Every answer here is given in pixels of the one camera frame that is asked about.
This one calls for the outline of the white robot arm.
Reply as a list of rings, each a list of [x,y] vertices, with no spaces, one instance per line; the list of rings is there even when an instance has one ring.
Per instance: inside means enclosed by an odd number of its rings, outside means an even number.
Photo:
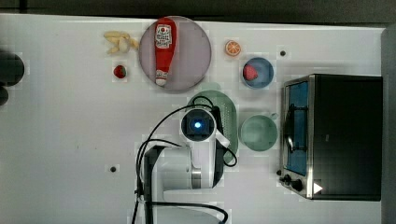
[[[164,198],[166,191],[214,188],[230,145],[215,107],[189,105],[183,111],[178,126],[182,142],[153,146],[139,158],[144,224],[226,224],[228,213],[215,205]]]

